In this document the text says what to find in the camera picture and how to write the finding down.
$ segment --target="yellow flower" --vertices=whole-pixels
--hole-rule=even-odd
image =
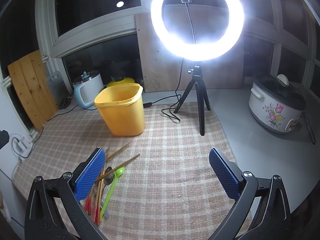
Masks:
[[[282,117],[280,115],[277,115],[276,122],[281,122],[282,120],[283,120]]]

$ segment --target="blue gripper pad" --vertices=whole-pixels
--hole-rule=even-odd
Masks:
[[[240,197],[240,182],[216,149],[210,151],[209,163],[228,197],[237,201]]]
[[[74,194],[78,202],[88,196],[105,163],[106,153],[100,149],[76,180]]]

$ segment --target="tripod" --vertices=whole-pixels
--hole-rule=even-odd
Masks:
[[[191,24],[191,29],[192,29],[193,43],[197,44],[196,32],[195,32],[195,28],[193,25],[193,20],[192,20],[190,6],[189,6],[189,3],[191,3],[192,0],[181,0],[181,2],[186,5],[190,24]],[[196,93],[197,93],[197,101],[198,101],[200,135],[204,136],[204,101],[205,101],[205,105],[206,105],[207,109],[208,110],[211,110],[211,109],[210,109],[207,90],[205,88],[205,84],[203,81],[201,66],[199,64],[196,64],[194,66],[194,69],[188,69],[189,73],[191,73],[191,71],[193,71],[192,79],[189,82],[189,84],[187,85],[187,88],[184,91],[182,97],[180,98],[178,106],[175,108],[173,113],[176,114],[179,111],[180,107],[182,106],[184,100],[186,100],[193,85],[195,85]]]
[[[207,90],[205,88],[205,84],[203,81],[201,66],[195,65],[194,69],[188,69],[188,72],[191,73],[192,70],[193,70],[192,79],[189,82],[189,84],[187,85],[187,88],[184,91],[182,97],[180,98],[178,106],[174,110],[174,113],[176,114],[179,111],[184,100],[186,100],[189,92],[191,91],[193,85],[195,85],[196,94],[197,94],[197,101],[198,101],[200,135],[204,136],[204,102],[205,102],[205,105],[209,111],[211,110],[211,108],[210,108],[210,104],[209,104]]]

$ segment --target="flower decal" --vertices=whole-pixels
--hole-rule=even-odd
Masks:
[[[269,125],[273,128],[279,129],[279,126],[281,125],[281,121],[285,119],[283,115],[281,114],[284,107],[280,104],[277,104],[276,107],[273,106],[272,103],[270,103],[268,106],[265,105],[262,107],[267,113],[266,118],[268,119]]]

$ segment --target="plaid cloth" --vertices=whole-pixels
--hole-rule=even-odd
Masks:
[[[141,154],[119,178],[108,204],[109,217],[99,229],[109,240],[208,239],[234,204],[208,163],[209,151],[219,147],[229,160],[235,159],[213,110],[205,111],[201,136],[197,103],[183,104],[179,123],[161,114],[164,107],[145,109],[145,130],[135,137],[113,136],[98,111],[76,108],[56,117],[17,168],[14,184],[28,198],[37,175],[58,178],[73,171],[96,147],[110,147],[111,154],[131,142],[108,163],[115,167]],[[76,234],[60,200],[57,205],[68,230]],[[248,228],[249,220],[248,216],[240,232]]]

